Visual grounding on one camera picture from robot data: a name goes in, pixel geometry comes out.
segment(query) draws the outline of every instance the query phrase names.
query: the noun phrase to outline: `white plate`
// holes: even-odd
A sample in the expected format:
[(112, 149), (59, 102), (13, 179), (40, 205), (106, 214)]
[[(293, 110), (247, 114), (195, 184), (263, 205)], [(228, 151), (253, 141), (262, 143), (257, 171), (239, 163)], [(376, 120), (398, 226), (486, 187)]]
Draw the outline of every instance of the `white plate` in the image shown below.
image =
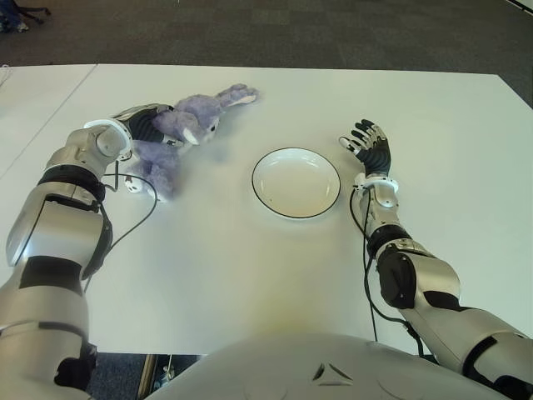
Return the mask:
[(252, 186), (273, 212), (309, 218), (330, 208), (341, 191), (336, 169), (320, 154), (304, 148), (282, 148), (257, 163)]

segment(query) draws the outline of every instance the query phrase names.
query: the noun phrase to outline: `plush toy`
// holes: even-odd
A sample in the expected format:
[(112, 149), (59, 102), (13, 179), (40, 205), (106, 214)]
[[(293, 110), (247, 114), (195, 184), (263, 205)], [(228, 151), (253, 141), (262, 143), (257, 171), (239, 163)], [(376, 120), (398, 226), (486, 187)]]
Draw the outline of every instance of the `plush toy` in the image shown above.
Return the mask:
[[(173, 110), (161, 112), (152, 120), (156, 129), (176, 138), (179, 146), (134, 140), (133, 153), (138, 161), (127, 169), (127, 173), (148, 180), (160, 200), (172, 199), (177, 189), (179, 158), (191, 146), (203, 144), (215, 136), (220, 117), (229, 107), (252, 103), (256, 98), (256, 89), (237, 84), (215, 97), (197, 94), (181, 100)], [(132, 193), (148, 192), (153, 196), (149, 185), (140, 179), (126, 177), (125, 183)]]

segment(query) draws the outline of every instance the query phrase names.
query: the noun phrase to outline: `black rim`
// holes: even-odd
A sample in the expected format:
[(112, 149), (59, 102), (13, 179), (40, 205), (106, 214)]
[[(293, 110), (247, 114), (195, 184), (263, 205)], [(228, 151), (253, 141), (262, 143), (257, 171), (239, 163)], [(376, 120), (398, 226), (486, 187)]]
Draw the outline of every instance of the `black rim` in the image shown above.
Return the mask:
[[(331, 167), (333, 168), (333, 171), (335, 171), (335, 174), (336, 174), (336, 177), (337, 179), (339, 180), (339, 190), (337, 191), (336, 193), (336, 196), (335, 196), (335, 200), (333, 200), (331, 202), (331, 204), (329, 205), (328, 208), (326, 208), (324, 211), (320, 211), (318, 214), (313, 214), (313, 215), (309, 215), (307, 217), (293, 217), (292, 215), (286, 215), (282, 212), (278, 212), (276, 211), (274, 208), (270, 207), (268, 204), (266, 204), (265, 202), (263, 202), (261, 200), (261, 197), (259, 196), (259, 194), (257, 193), (257, 190), (256, 190), (256, 185), (253, 184), (253, 176), (255, 175), (256, 173), (256, 169), (257, 169), (257, 166), (261, 163), (261, 161), (263, 161), (266, 157), (270, 156), (271, 154), (275, 153), (275, 152), (279, 152), (281, 150), (288, 150), (288, 149), (297, 149), (297, 150), (306, 150), (307, 152), (310, 152), (310, 153), (314, 153), (316, 154), (317, 156), (321, 157), (324, 159), (324, 161), (326, 161), (328, 164), (331, 165)], [(261, 157), (259, 159), (258, 162), (256, 162), (256, 166), (253, 168), (253, 171), (252, 171), (252, 189), (253, 189), (253, 192), (256, 194), (256, 198), (259, 199), (259, 201), (266, 207), (268, 208), (269, 210), (271, 210), (272, 212), (276, 213), (277, 215), (281, 215), (283, 217), (287, 217), (287, 218), (292, 218), (292, 219), (308, 219), (308, 218), (313, 218), (313, 217), (317, 217), (319, 215), (322, 215), (323, 213), (325, 213), (327, 210), (329, 210), (330, 208), (333, 207), (333, 205), (336, 203), (337, 199), (339, 198), (339, 195), (341, 194), (341, 177), (339, 176), (339, 172), (336, 170), (335, 166), (330, 162), (330, 160), (328, 160), (327, 158), (325, 158), (324, 156), (322, 156), (321, 154), (319, 154), (318, 152), (314, 152), (312, 150), (309, 150), (308, 148), (303, 148), (303, 147), (282, 147), (282, 148), (277, 148), (276, 150), (272, 150), (271, 152), (268, 152), (267, 154), (265, 154), (263, 157)]]

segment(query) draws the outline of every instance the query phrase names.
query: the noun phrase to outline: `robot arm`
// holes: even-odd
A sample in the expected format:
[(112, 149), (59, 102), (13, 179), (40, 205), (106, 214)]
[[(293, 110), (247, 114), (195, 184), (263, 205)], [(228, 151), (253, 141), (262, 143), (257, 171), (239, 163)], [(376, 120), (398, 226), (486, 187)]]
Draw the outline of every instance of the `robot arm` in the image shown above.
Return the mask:
[(421, 336), (438, 363), (515, 399), (533, 396), (533, 341), (487, 311), (459, 304), (453, 268), (414, 241), (398, 216), (398, 185), (383, 131), (362, 120), (340, 143), (366, 168), (352, 204), (377, 260), (381, 295)]
[(100, 183), (130, 151), (117, 120), (74, 131), (48, 162), (7, 239), (12, 276), (0, 289), (0, 398), (87, 399), (95, 347), (81, 280), (103, 262), (112, 226)]

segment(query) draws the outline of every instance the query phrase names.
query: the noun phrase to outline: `floor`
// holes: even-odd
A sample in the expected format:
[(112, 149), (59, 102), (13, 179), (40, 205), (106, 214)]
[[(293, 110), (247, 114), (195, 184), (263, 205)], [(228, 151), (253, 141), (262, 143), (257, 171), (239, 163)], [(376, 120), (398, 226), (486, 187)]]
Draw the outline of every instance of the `floor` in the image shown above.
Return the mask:
[[(533, 16), (505, 0), (17, 1), (52, 16), (0, 34), (0, 65), (495, 73), (533, 107)], [(134, 399), (142, 364), (140, 355), (103, 354), (89, 392)]]

